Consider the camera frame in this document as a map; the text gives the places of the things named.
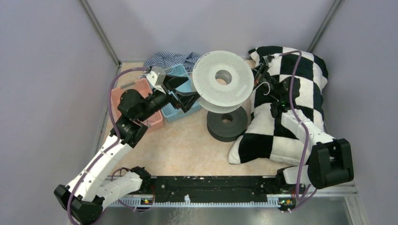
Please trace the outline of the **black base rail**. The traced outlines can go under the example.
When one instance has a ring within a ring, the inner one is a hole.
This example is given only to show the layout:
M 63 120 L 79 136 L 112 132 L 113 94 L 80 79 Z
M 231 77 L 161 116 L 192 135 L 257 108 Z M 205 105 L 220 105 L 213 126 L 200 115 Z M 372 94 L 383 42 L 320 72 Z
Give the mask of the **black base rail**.
M 271 195 L 295 194 L 295 185 L 274 176 L 157 176 L 132 195 L 156 203 L 265 203 Z

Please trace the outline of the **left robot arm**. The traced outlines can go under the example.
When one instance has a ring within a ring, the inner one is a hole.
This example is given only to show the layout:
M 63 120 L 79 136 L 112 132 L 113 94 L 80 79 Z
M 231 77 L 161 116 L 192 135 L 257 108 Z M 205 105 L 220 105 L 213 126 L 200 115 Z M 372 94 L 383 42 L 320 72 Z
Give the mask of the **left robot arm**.
M 134 167 L 114 181 L 105 182 L 108 174 L 129 153 L 148 130 L 145 121 L 166 105 L 187 112 L 199 98 L 196 92 L 181 92 L 179 86 L 188 76 L 150 73 L 153 91 L 144 97 L 138 90 L 128 89 L 120 96 L 120 117 L 89 164 L 67 185 L 59 185 L 54 194 L 67 211 L 74 225 L 91 225 L 113 202 L 138 192 L 144 194 L 151 186 L 151 175 L 143 167 Z

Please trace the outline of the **pink perforated plastic basket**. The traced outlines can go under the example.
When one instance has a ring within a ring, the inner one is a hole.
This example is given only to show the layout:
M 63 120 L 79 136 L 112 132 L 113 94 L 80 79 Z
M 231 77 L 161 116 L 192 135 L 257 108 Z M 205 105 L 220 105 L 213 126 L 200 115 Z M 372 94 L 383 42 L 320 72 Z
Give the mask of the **pink perforated plastic basket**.
M 152 132 L 164 126 L 163 116 L 160 111 L 154 112 L 150 117 L 144 119 L 149 113 L 148 103 L 145 98 L 151 95 L 152 88 L 145 79 L 138 79 L 111 91 L 111 107 L 113 118 L 117 121 L 124 113 L 130 119 L 139 119 Z

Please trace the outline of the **grey cable spool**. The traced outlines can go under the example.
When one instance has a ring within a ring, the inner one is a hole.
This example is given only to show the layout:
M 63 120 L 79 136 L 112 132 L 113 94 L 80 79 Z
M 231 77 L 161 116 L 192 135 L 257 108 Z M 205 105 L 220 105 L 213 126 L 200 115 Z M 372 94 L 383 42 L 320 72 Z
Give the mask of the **grey cable spool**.
M 249 64 L 228 51 L 202 55 L 192 71 L 192 84 L 199 93 L 198 103 L 213 113 L 238 109 L 251 95 L 254 75 Z

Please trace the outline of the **blue white striped cloth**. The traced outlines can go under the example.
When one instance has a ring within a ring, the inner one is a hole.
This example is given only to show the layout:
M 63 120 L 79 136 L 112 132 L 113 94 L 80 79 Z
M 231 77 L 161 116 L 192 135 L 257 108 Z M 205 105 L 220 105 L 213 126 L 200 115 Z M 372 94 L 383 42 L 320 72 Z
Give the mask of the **blue white striped cloth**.
M 201 55 L 196 52 L 188 54 L 170 53 L 170 52 L 156 52 L 153 56 L 144 62 L 144 67 L 158 66 L 162 69 L 167 69 L 177 64 L 182 64 L 187 73 L 192 73 L 196 62 Z

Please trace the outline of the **black cable spool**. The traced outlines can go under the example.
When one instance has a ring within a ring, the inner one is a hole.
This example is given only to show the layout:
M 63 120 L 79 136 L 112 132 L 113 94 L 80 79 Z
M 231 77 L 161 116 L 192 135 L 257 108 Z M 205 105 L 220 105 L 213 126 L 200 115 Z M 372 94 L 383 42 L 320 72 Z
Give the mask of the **black cable spool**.
M 243 107 L 228 113 L 207 113 L 207 130 L 221 142 L 236 141 L 246 131 L 247 125 L 248 117 Z

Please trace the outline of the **blue perforated plastic basket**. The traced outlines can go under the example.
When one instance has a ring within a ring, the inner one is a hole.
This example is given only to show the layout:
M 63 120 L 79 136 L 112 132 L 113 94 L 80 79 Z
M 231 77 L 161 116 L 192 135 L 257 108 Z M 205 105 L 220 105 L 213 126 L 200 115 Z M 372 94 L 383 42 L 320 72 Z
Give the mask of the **blue perforated plastic basket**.
M 160 109 L 167 122 L 179 120 L 201 109 L 196 102 L 199 94 L 191 87 L 191 78 L 182 64 L 166 69 L 150 66 L 145 78 L 153 91 L 149 102 Z

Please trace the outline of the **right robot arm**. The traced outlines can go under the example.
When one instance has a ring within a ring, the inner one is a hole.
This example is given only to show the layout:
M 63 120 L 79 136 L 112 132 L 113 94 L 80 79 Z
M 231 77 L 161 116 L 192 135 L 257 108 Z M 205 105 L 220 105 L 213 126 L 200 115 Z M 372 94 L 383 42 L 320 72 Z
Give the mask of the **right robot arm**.
M 300 93 L 300 80 L 292 75 L 281 82 L 268 70 L 279 55 L 268 55 L 259 64 L 255 75 L 255 88 L 268 88 L 267 95 L 274 98 L 270 111 L 284 128 L 292 132 L 303 145 L 298 166 L 278 170 L 275 187 L 288 193 L 294 185 L 311 185 L 324 189 L 354 179 L 351 145 L 346 139 L 336 139 L 318 128 L 301 111 L 295 109 Z

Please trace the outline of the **black white checkered pillow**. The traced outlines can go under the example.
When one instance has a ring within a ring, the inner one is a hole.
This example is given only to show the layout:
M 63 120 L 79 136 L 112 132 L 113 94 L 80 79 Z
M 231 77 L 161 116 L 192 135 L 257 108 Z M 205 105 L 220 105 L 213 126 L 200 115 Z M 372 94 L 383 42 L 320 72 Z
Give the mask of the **black white checkered pillow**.
M 276 55 L 268 70 L 271 77 L 300 80 L 300 96 L 295 98 L 294 110 L 283 113 L 280 120 L 271 115 L 272 97 L 257 89 L 251 95 L 252 121 L 246 132 L 232 146 L 228 162 L 242 164 L 257 158 L 269 158 L 290 165 L 307 164 L 315 137 L 323 135 L 324 112 L 322 89 L 328 82 L 323 59 L 293 48 L 265 46 L 250 50 L 257 64 L 265 56 Z

